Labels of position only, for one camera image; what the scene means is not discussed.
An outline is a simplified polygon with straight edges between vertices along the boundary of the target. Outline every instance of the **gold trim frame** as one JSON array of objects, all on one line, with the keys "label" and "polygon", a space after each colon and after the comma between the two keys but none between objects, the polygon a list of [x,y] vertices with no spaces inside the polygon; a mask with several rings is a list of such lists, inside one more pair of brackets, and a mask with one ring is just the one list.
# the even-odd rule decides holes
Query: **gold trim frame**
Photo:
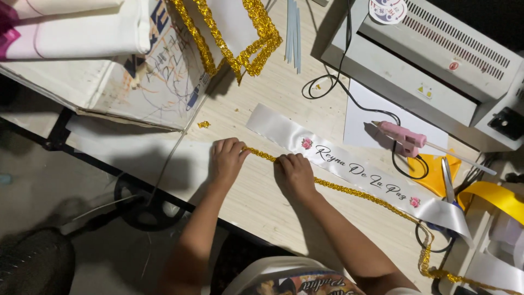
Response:
[{"label": "gold trim frame", "polygon": [[[226,42],[222,39],[222,34],[216,27],[216,22],[213,19],[206,0],[193,0],[196,3],[199,12],[203,15],[205,23],[211,30],[211,35],[215,39],[216,45],[220,48],[222,55],[225,57],[220,62],[219,66],[216,67],[209,46],[206,44],[204,37],[200,34],[200,30],[195,26],[193,19],[189,16],[182,0],[171,1],[174,3],[178,13],[182,16],[185,25],[188,27],[189,32],[195,40],[196,46],[200,51],[200,58],[205,71],[211,76],[218,72],[225,60],[227,60],[235,72],[238,83],[240,83],[240,80],[242,79],[242,66],[246,68],[246,71],[250,76],[257,76],[262,71],[262,68],[266,64],[271,53],[273,53],[282,43],[282,38],[273,22],[271,22],[271,18],[267,15],[262,2],[260,2],[260,0],[242,0],[242,4],[247,10],[247,14],[253,22],[253,26],[257,30],[260,38],[247,46],[247,48],[240,52],[237,57],[234,57],[231,50],[227,47]],[[262,50],[257,54],[255,59],[253,59],[252,62],[249,62],[251,55],[255,54],[260,49]]]}]

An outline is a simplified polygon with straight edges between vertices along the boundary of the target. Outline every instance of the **scissor blade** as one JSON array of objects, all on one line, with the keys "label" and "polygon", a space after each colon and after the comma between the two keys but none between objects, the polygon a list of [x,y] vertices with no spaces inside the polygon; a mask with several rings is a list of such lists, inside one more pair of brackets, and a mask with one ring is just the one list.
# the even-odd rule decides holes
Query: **scissor blade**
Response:
[{"label": "scissor blade", "polygon": [[442,174],[444,176],[444,184],[446,186],[446,201],[452,204],[455,200],[455,192],[453,191],[453,183],[451,182],[450,164],[446,157],[442,158]]}]

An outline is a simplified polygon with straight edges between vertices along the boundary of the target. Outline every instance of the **person's left hand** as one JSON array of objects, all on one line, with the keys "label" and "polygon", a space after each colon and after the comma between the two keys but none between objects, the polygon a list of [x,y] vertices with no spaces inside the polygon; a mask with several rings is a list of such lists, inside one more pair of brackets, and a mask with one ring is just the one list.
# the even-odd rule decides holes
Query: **person's left hand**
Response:
[{"label": "person's left hand", "polygon": [[222,139],[212,148],[212,180],[217,185],[224,185],[227,189],[233,186],[242,164],[250,150],[242,151],[246,144],[238,138]]}]

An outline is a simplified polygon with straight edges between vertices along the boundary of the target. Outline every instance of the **hand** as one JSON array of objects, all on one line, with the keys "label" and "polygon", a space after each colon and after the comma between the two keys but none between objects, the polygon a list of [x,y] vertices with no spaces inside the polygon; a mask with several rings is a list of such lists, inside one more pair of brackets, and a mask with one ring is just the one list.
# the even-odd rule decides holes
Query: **hand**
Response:
[{"label": "hand", "polygon": [[278,158],[286,174],[286,181],[292,194],[301,201],[319,195],[311,163],[302,154],[282,155]]},{"label": "hand", "polygon": [[217,185],[230,189],[250,150],[242,151],[246,144],[238,138],[222,139],[212,148],[212,179]]}]

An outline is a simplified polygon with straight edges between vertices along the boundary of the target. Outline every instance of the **pink hot glue gun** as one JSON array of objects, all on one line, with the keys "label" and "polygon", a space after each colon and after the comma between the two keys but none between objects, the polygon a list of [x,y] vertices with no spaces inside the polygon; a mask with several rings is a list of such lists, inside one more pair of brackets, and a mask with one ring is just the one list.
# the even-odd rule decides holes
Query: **pink hot glue gun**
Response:
[{"label": "pink hot glue gun", "polygon": [[402,144],[402,155],[406,157],[416,157],[419,154],[419,148],[424,147],[428,141],[425,135],[411,132],[409,129],[388,121],[372,121],[372,123],[378,127],[383,134]]}]

